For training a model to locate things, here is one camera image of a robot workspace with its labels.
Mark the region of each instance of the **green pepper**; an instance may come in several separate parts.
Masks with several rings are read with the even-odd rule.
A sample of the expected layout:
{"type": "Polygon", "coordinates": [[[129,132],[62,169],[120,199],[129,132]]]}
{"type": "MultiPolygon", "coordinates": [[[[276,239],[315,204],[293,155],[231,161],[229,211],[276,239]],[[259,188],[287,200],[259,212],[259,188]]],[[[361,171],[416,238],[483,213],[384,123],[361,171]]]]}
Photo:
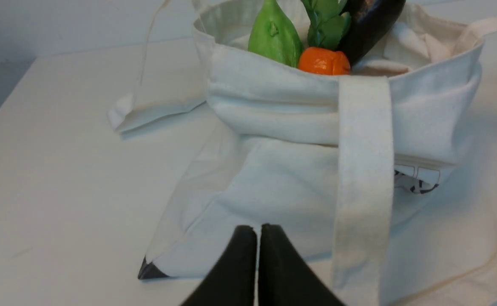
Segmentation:
{"type": "Polygon", "coordinates": [[[303,44],[292,21],[284,14],[277,0],[264,0],[252,26],[248,51],[297,67],[304,51],[303,44]]]}

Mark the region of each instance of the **green leaves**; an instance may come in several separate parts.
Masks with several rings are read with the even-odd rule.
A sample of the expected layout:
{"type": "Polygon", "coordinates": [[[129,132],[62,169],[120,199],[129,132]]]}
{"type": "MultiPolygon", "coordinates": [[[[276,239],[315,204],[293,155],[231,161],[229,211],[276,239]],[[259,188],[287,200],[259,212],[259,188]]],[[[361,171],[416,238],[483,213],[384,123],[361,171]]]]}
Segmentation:
{"type": "Polygon", "coordinates": [[[301,0],[309,15],[308,42],[311,47],[335,50],[348,31],[351,16],[340,15],[347,0],[301,0]]]}

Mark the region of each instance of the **white tote bag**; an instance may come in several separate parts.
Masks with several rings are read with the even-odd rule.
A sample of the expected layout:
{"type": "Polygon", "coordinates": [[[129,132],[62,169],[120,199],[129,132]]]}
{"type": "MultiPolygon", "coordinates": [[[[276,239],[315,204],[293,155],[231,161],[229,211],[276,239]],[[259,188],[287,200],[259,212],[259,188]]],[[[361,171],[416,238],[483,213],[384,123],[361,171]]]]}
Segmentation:
{"type": "MultiPolygon", "coordinates": [[[[305,38],[303,4],[278,2],[305,38]]],[[[133,111],[131,96],[108,113],[122,132],[205,99],[220,119],[175,188],[142,270],[205,275],[237,225],[273,223],[305,258],[332,252],[330,285],[344,302],[376,306],[390,227],[421,209],[470,148],[457,125],[497,19],[462,25],[407,4],[358,75],[334,77],[247,52],[261,4],[194,2],[204,97],[133,111]]]]}

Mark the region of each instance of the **bag strap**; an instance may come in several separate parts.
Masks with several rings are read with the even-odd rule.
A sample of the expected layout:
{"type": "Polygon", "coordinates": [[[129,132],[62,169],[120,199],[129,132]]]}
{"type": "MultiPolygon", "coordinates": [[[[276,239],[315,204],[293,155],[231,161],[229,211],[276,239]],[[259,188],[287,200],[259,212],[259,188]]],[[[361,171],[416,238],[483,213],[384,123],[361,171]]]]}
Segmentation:
{"type": "Polygon", "coordinates": [[[453,54],[469,50],[479,43],[486,35],[497,32],[497,17],[475,21],[468,25],[458,37],[453,54]]]}
{"type": "Polygon", "coordinates": [[[386,77],[361,76],[338,83],[332,289],[349,306],[378,306],[394,190],[390,85],[386,77]]]}

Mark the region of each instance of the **eggplant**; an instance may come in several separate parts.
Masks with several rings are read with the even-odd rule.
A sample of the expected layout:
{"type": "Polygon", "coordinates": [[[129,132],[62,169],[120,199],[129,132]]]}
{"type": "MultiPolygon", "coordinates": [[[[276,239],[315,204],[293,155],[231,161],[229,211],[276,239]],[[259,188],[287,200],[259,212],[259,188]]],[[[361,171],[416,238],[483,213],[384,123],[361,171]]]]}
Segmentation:
{"type": "Polygon", "coordinates": [[[351,15],[350,29],[337,50],[351,65],[365,56],[400,17],[406,0],[348,0],[343,12],[351,15]]]}

